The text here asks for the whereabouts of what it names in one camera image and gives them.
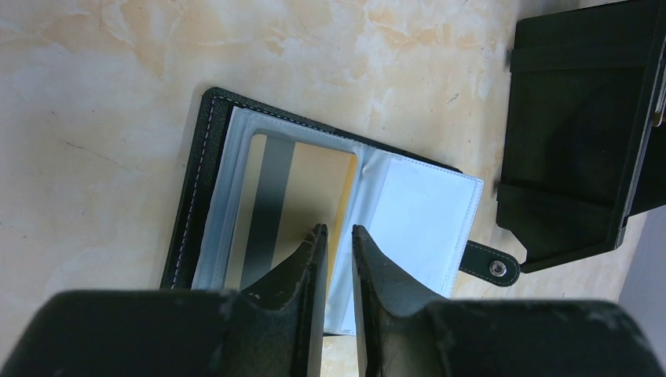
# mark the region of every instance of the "black magnetic stripe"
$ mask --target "black magnetic stripe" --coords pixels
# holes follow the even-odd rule
[[[266,138],[240,289],[250,286],[271,269],[294,147],[293,141]]]

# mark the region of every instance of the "black container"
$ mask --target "black container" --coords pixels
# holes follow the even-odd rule
[[[666,204],[664,1],[520,20],[497,224],[529,273],[614,250]]]

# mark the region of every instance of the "black leather cover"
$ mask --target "black leather cover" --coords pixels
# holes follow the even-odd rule
[[[203,229],[206,224],[215,181],[218,177],[222,148],[225,143],[225,135],[234,106],[263,112],[301,126],[360,141],[374,148],[461,173],[460,170],[454,167],[438,163],[431,159],[426,159],[422,156],[378,143],[377,141],[350,132],[338,130],[326,124],[262,104],[261,102],[229,92],[228,90],[211,88],[203,94],[201,99],[199,116],[194,136],[192,137],[192,149],[190,150],[188,166],[185,171],[181,202],[160,284],[161,288],[175,289],[190,288],[192,286],[196,263],[199,260]],[[461,263],[461,267],[466,266],[466,269],[461,270],[501,287],[511,285],[518,278],[517,271],[515,279],[498,280],[490,273],[489,265],[483,265],[486,262],[491,263],[492,260],[498,258],[498,255],[503,256],[504,260],[513,259],[510,255],[500,251],[495,251],[487,247],[471,247],[470,243],[468,243],[465,255],[463,256],[463,263]]]

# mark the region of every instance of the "table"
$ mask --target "table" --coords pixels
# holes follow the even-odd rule
[[[517,19],[577,3],[0,3],[0,358],[58,291],[158,286],[211,86],[483,179],[471,239],[524,260],[495,225],[506,53]],[[618,251],[510,288],[460,273],[454,296],[617,299],[644,219]],[[324,370],[353,375],[353,344],[326,341]]]

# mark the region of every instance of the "wallet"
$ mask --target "wallet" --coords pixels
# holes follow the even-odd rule
[[[327,224],[324,330],[355,332],[351,229],[449,297],[458,270],[512,285],[512,256],[469,241],[483,182],[213,88],[202,97],[161,287],[244,289]]]

